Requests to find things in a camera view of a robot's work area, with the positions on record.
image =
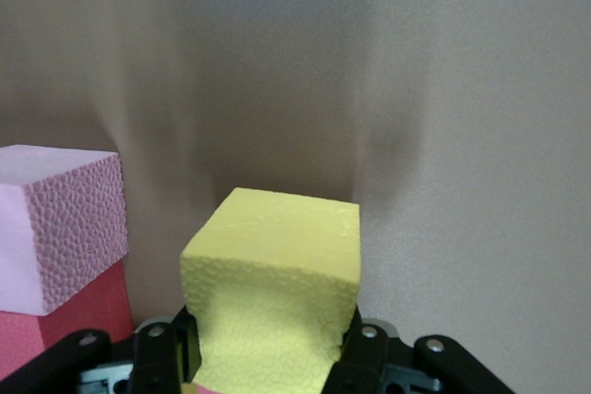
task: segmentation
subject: pink object beneath yellow block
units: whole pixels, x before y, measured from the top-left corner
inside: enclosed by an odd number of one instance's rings
[[[102,329],[113,342],[133,333],[121,261],[47,316],[0,311],[0,379],[67,334],[85,328]]]

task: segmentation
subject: silver screw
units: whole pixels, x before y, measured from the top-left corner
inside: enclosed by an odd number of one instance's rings
[[[160,325],[156,325],[154,327],[151,327],[150,330],[148,331],[148,335],[150,337],[158,337],[160,335],[162,335],[164,333],[164,328],[161,327]]]
[[[443,346],[443,343],[441,343],[441,341],[437,339],[427,340],[427,347],[433,352],[442,352],[443,350],[445,350],[445,346]]]
[[[95,341],[96,341],[96,336],[94,334],[87,334],[82,339],[80,339],[80,341],[78,342],[78,345],[87,346],[87,345],[94,343]]]
[[[361,329],[361,334],[363,334],[364,337],[367,337],[368,339],[373,339],[378,335],[378,330],[373,327],[366,326]]]

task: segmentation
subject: yellow block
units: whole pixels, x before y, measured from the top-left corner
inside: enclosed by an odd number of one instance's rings
[[[319,394],[359,277],[358,205],[235,189],[181,255],[203,358],[194,382],[223,394]]]

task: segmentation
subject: black mechanical bracket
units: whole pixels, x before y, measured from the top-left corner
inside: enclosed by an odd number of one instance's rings
[[[514,394],[455,340],[411,348],[386,329],[356,310],[321,394]],[[183,308],[115,344],[103,331],[72,333],[0,381],[0,393],[179,394],[200,365],[198,325]]]

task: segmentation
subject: light purple foam block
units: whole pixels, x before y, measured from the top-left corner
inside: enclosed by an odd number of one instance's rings
[[[126,252],[118,154],[0,148],[0,311],[49,314]]]

